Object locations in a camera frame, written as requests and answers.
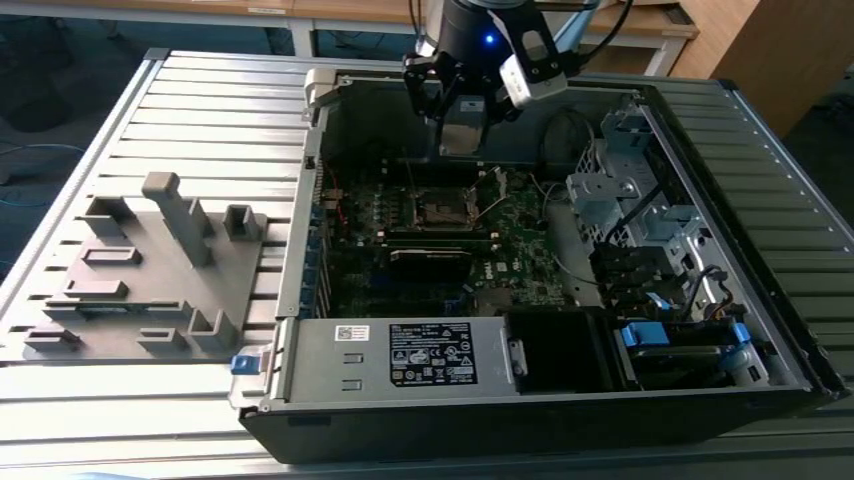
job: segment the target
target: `blue tab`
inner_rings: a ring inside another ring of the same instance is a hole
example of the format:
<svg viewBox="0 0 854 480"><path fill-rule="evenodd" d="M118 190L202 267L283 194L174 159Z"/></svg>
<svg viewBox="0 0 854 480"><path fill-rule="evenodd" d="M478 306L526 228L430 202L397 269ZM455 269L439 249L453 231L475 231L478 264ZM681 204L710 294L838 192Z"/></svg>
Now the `blue tab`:
<svg viewBox="0 0 854 480"><path fill-rule="evenodd" d="M662 322L631 322L622 331L627 347L670 345L670 338Z"/></svg>
<svg viewBox="0 0 854 480"><path fill-rule="evenodd" d="M231 357L233 375L258 375L262 371L262 358L255 355L235 355Z"/></svg>
<svg viewBox="0 0 854 480"><path fill-rule="evenodd" d="M631 333L631 328L623 327L619 333L623 335L623 342L626 342L626 346L634 347L638 344L638 339L636 338L634 333Z"/></svg>
<svg viewBox="0 0 854 480"><path fill-rule="evenodd" d="M748 330L748 325L744 323L736 323L733 325L733 333L736 334L736 338L738 339L738 343L750 342L750 331Z"/></svg>
<svg viewBox="0 0 854 480"><path fill-rule="evenodd" d="M673 306L670 305L670 302L668 300L665 300L658 293L654 292L646 292L646 296L650 297L653 299L653 301L656 302L656 305L658 306L658 308L661 308L662 310L670 310L673 308Z"/></svg>

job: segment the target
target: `white sticker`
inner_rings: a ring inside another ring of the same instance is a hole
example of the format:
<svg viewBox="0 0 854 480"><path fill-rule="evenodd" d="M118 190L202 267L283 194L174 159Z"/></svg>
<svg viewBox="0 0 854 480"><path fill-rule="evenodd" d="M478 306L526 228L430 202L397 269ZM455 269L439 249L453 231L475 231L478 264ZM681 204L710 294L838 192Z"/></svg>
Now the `white sticker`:
<svg viewBox="0 0 854 480"><path fill-rule="evenodd" d="M459 111L461 112L482 112L483 100L463 100L462 102L459 102Z"/></svg>
<svg viewBox="0 0 854 480"><path fill-rule="evenodd" d="M337 342L367 342L370 339L370 325L335 325Z"/></svg>
<svg viewBox="0 0 854 480"><path fill-rule="evenodd" d="M265 15L285 15L281 8L247 8L250 13L263 13Z"/></svg>

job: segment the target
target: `metal slotted table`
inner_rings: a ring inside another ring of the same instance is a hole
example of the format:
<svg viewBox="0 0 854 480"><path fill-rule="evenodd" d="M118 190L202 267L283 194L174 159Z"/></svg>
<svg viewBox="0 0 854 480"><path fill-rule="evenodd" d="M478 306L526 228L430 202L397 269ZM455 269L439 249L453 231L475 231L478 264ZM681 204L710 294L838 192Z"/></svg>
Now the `metal slotted table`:
<svg viewBox="0 0 854 480"><path fill-rule="evenodd" d="M399 69L381 62L150 52L0 290L3 332L44 320L40 302L60 288L90 235L74 220L87 197L123 195L136 210L152 210L140 185L150 171L166 170L182 176L182 193L198 196L206 211L222 212L239 200L271 219L245 326L247 342L270 340L309 128L303 82L319 65L390 75ZM627 77L585 78L622 83ZM848 225L737 91L712 81L633 80L654 84L665 95L838 371L854 377ZM377 478L585 469L574 476L602 478L615 469L661 477L678 468L692 478L722 472L797 478L816 468L854 467L852 399L701 445L294 467L278 464L243 430L226 398L230 384L226 365L8 365L0 369L0 477L107 472L146 478Z"/></svg>

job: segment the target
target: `warning label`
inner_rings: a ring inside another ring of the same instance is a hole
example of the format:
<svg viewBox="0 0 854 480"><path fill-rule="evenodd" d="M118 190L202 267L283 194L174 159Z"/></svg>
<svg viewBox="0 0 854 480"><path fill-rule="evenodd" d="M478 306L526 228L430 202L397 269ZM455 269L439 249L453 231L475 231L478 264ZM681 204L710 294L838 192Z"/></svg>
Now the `warning label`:
<svg viewBox="0 0 854 480"><path fill-rule="evenodd" d="M389 338L397 387L478 383L470 323L393 324Z"/></svg>

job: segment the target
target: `barcode sticker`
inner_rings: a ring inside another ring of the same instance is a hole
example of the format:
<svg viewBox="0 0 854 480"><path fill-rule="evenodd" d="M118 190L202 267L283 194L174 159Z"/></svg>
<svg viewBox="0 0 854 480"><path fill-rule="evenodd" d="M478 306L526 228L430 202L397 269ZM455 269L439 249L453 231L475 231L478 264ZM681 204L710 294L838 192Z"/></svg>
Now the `barcode sticker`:
<svg viewBox="0 0 854 480"><path fill-rule="evenodd" d="M250 13L262 13L265 15L285 15L285 10L281 8L247 8Z"/></svg>
<svg viewBox="0 0 854 480"><path fill-rule="evenodd" d="M337 342L367 342L371 339L370 325L337 325Z"/></svg>

